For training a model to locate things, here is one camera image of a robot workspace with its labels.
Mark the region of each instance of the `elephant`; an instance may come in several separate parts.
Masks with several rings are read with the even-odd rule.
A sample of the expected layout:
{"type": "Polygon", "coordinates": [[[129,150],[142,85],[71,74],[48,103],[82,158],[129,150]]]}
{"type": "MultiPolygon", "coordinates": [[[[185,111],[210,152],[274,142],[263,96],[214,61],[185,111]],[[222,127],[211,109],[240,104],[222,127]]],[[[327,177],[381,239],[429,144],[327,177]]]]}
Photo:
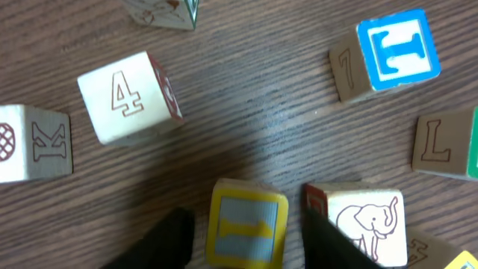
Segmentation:
{"type": "Polygon", "coordinates": [[[336,226],[374,262],[379,240],[385,240],[397,227],[398,198],[390,205],[349,205],[337,216],[336,226]]]}

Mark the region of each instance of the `wood grain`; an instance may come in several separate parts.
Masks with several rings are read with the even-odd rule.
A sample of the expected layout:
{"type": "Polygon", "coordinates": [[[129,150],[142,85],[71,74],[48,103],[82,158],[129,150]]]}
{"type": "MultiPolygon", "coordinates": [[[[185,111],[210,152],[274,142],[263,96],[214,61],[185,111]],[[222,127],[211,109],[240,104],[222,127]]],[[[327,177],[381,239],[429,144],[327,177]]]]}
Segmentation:
{"type": "Polygon", "coordinates": [[[284,268],[303,268],[299,187],[363,179],[402,190],[407,223],[478,253],[478,184],[413,173],[417,118],[478,105],[478,1],[204,0],[194,32],[135,25],[118,1],[0,3],[0,103],[71,116],[75,173],[0,186],[0,268],[98,268],[171,208],[196,211],[190,268],[204,262],[222,176],[269,182],[290,200],[284,268]],[[342,105],[328,50],[363,19],[426,9],[443,72],[342,105]],[[148,50],[187,123],[156,143],[103,147],[76,84],[148,50]]]}

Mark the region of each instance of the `wooden table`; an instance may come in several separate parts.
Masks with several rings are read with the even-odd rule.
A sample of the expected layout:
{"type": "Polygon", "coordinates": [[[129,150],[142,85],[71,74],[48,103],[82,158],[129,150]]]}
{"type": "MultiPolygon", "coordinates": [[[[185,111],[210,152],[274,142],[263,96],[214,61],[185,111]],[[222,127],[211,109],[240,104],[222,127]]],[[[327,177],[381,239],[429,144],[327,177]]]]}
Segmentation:
{"type": "Polygon", "coordinates": [[[414,173],[422,114],[478,105],[478,1],[204,0],[194,32],[135,25],[118,1],[4,0],[0,103],[71,116],[75,173],[0,186],[0,268],[97,268],[176,206],[196,212],[204,262],[219,177],[289,198],[284,268],[302,268],[299,187],[362,179],[399,188],[407,224],[478,253],[478,183],[414,173]],[[380,99],[338,101],[329,48],[363,19],[426,9],[439,78],[380,99]],[[187,124],[157,143],[101,146],[76,78],[148,50],[187,124]]]}

